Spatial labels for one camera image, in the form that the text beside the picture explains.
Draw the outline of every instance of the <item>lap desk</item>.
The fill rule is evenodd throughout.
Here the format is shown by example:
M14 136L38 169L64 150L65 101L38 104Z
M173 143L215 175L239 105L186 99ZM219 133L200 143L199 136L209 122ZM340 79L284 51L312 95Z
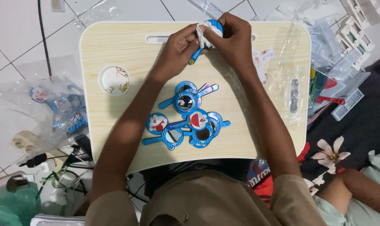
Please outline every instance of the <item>lap desk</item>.
M93 158L97 161L104 142L115 122L129 106L155 63L163 45L161 42L188 22L102 22L95 23L82 34L80 54L85 81L87 114ZM267 73L265 90L282 116L297 154L306 140L307 100L310 72L310 37L298 24L279 22L250 22L253 50L272 47L275 57L263 64ZM116 78L126 73L129 78L121 86L108 89L98 79L108 67L116 70ZM158 104L175 94L182 81L191 81L197 87L205 83L218 84L219 90L202 97L201 109L218 112L231 126L222 128L218 136L205 148L195 148L184 137L181 145L169 150L163 142L140 144L128 173L164 164L206 158L263 158L252 131L253 122L243 89L233 71L217 51L200 56L195 64L169 80L157 97L151 113L162 113L169 122L182 121L172 105L160 110ZM123 95L113 96L118 92ZM296 111L290 110L291 99ZM156 137L144 128L143 138Z

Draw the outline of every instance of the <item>black cloth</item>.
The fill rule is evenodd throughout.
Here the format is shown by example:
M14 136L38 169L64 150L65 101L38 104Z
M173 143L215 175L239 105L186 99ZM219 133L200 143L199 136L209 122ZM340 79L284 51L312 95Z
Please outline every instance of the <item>black cloth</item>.
M140 171L145 181L145 195L152 198L156 189L173 177L199 169L212 169L222 172L238 181L246 182L247 173L255 159L215 158L188 162L179 162Z
M376 153L380 153L380 75L371 72L359 89L365 96L342 120L336 121L331 115L337 106L333 104L314 121L307 133L310 149L300 169L303 178L309 181L323 174L324 183L320 180L314 182L313 187L316 189L323 189L334 176L328 172L328 167L318 162L318 159L311 158L322 150L317 145L321 139L334 151L335 140L340 136L344 138L339 153L350 152L350 155L335 162L337 172L342 171L342 168L360 169L368 164L369 151L375 150Z

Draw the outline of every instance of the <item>forearm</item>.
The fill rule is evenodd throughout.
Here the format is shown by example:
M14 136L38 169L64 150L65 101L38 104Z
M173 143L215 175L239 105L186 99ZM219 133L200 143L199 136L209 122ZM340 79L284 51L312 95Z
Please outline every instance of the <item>forearm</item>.
M125 190L125 174L137 152L147 117L165 84L154 77L149 76L144 81L110 132L93 172L95 195L92 201L107 192Z
M353 198L380 213L380 185L354 169L340 173L343 183L352 193Z
M264 151L273 179L282 174L301 177L292 138L255 69L237 70L246 93L256 127L254 132Z

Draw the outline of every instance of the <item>green plastic item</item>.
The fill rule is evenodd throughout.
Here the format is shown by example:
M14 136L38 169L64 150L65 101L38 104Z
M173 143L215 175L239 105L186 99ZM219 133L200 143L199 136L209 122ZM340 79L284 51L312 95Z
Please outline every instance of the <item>green plastic item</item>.
M42 212L37 193L37 184L33 182L14 193L0 187L0 226L29 226L31 219Z

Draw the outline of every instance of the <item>white tile floor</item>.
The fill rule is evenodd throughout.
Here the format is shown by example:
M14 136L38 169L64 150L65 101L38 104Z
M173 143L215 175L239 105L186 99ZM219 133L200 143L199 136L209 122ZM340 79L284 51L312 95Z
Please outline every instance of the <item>white tile floor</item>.
M221 10L231 12L245 20L250 20L255 15L263 19L284 2L284 0L211 1ZM42 20L52 72L67 74L79 86L82 86L82 80L78 43L82 31L91 23L102 20L204 21L209 19L187 0L66 0L65 13L52 12L50 2L51 0L41 0ZM334 31L339 28L337 21L334 21L332 28ZM0 0L0 84L23 78L47 76L37 2ZM7 110L16 108L18 107L0 100L0 176L16 171L37 172L36 168L19 168L13 165L22 154L11 147L9 142L15 133L30 130L36 125L31 118ZM86 176L89 182L91 176L90 174ZM133 184L134 190L141 185L140 181L129 184ZM140 209L142 208L141 202L135 201L135 203L140 205Z

